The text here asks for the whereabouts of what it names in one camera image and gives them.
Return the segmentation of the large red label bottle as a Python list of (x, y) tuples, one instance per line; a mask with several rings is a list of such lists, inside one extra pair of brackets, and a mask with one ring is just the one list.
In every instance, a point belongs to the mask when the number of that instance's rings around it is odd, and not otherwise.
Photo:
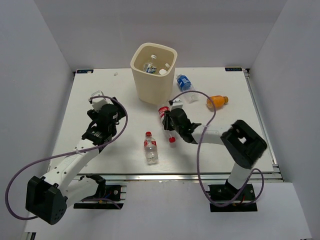
[(175, 133), (173, 128), (170, 126), (170, 118), (169, 118), (170, 108), (166, 104), (162, 104), (158, 106), (158, 114), (160, 117), (160, 123), (162, 127), (162, 131), (165, 135), (166, 140), (172, 146), (176, 143)]

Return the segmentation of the small red cap bottle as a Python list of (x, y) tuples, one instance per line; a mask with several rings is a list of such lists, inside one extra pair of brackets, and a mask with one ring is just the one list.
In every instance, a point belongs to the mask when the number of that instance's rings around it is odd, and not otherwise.
[(158, 149), (157, 142), (153, 138), (152, 133), (147, 131), (145, 133), (145, 139), (143, 142), (145, 158), (148, 165), (153, 165), (157, 163), (158, 160)]

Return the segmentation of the green white label bottle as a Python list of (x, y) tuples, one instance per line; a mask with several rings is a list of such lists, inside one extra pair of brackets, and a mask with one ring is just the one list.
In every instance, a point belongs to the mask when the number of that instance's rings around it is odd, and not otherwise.
[(157, 71), (157, 67), (155, 62), (157, 60), (157, 56), (152, 54), (149, 60), (143, 65), (142, 71), (149, 74), (155, 74)]

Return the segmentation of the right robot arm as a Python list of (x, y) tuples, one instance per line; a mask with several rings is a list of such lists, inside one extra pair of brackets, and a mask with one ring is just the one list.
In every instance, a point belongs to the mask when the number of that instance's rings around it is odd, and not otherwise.
[(244, 193), (252, 173), (259, 171), (256, 162), (267, 149), (266, 141), (260, 137), (245, 121), (236, 120), (229, 129), (207, 124), (191, 122), (182, 108), (170, 110), (163, 107), (158, 110), (164, 130), (175, 131), (189, 144), (197, 145), (196, 172), (201, 188), (204, 185), (200, 173), (200, 150), (202, 144), (224, 146), (234, 165), (225, 182), (226, 195), (233, 201)]

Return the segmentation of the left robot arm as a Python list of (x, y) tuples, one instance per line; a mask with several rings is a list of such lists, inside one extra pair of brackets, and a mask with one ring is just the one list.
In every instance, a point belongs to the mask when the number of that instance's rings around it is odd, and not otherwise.
[(93, 94), (87, 111), (91, 119), (74, 151), (42, 177), (32, 177), (27, 184), (25, 208), (30, 213), (55, 225), (64, 216), (67, 208), (82, 200), (99, 200), (107, 194), (106, 180), (94, 173), (72, 180), (104, 148), (120, 135), (117, 125), (128, 116), (116, 97), (103, 96), (100, 91)]

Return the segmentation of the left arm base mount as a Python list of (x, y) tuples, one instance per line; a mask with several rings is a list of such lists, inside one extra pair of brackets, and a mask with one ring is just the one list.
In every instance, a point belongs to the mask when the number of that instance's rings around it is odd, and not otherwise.
[(127, 186), (107, 184), (106, 180), (97, 174), (88, 174), (86, 179), (94, 180), (97, 184), (96, 193), (73, 205), (74, 209), (87, 210), (121, 210), (126, 199)]

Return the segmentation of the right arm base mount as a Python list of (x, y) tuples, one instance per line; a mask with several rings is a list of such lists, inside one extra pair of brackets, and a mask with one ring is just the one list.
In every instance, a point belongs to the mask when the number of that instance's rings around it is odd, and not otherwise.
[[(230, 201), (235, 194), (227, 189), (224, 184), (212, 184), (208, 186), (206, 193), (210, 199), (218, 204), (225, 204)], [(256, 198), (255, 191), (252, 184), (247, 184), (242, 193), (228, 206), (218, 207), (210, 203), (211, 213), (244, 213), (257, 212), (258, 207), (255, 202), (249, 204)]]

